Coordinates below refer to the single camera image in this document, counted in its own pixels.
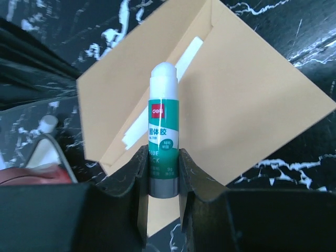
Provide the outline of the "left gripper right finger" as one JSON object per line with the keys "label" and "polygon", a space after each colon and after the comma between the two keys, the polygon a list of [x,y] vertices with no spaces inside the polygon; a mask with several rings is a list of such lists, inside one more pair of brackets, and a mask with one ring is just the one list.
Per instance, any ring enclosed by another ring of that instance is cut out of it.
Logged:
{"label": "left gripper right finger", "polygon": [[187,251],[236,251],[225,193],[185,149],[179,150],[181,231]]}

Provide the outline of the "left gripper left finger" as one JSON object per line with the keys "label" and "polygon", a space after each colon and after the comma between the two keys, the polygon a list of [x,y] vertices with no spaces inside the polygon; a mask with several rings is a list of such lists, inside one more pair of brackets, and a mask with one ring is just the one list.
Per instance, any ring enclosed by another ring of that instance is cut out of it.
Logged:
{"label": "left gripper left finger", "polygon": [[84,251],[142,251],[148,224],[148,146],[92,187],[83,216]]}

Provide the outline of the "ornate bordered letter paper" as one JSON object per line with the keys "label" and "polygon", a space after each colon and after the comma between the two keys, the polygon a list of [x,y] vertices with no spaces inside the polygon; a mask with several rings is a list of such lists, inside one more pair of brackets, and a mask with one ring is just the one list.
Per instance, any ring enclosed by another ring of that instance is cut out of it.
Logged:
{"label": "ornate bordered letter paper", "polygon": [[[179,98],[178,83],[202,44],[203,41],[196,36],[187,46],[187,49],[182,53],[182,56],[175,66],[169,62],[162,62],[154,67],[150,78],[150,100],[177,100]],[[135,122],[132,123],[122,138],[122,142],[125,144],[125,149],[130,149],[146,133],[150,119],[164,118],[165,112],[163,105],[154,107],[151,105],[146,106],[144,111],[138,116]]]}

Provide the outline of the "green white glue stick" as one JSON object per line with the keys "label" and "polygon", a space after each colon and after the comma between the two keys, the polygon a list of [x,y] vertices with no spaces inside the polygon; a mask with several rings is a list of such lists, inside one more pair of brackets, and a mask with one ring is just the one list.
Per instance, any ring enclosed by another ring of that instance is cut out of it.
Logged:
{"label": "green white glue stick", "polygon": [[164,119],[149,120],[149,194],[173,198],[179,192],[179,99],[149,99],[148,105],[163,105],[165,112]]}

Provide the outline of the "white glue stick cap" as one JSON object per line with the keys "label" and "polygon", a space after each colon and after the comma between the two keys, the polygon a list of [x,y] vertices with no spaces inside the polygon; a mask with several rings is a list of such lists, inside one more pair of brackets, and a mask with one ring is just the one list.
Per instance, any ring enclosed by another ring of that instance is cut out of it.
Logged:
{"label": "white glue stick cap", "polygon": [[58,119],[53,115],[45,115],[39,123],[39,131],[42,133],[52,133],[58,124]]}

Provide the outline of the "brown paper envelope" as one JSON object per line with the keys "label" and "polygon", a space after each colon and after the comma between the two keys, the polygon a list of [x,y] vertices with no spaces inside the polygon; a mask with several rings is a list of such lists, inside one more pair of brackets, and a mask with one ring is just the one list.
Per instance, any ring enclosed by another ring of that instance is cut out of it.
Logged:
{"label": "brown paper envelope", "polygon": [[220,1],[167,1],[77,81],[85,156],[113,174],[146,138],[128,128],[145,109],[159,63],[203,44],[179,83],[180,147],[227,184],[335,109],[335,102]]}

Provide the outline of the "white strawberry tray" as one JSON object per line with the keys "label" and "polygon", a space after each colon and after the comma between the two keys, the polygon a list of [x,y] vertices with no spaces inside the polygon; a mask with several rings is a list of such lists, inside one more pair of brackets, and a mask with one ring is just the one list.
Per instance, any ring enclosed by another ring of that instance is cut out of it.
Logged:
{"label": "white strawberry tray", "polygon": [[25,162],[22,168],[35,168],[49,167],[51,165],[58,165],[62,169],[66,170],[70,175],[73,183],[77,183],[78,180],[74,175],[72,168],[70,167],[60,145],[55,138],[50,134],[42,134],[33,145],[28,160]]}

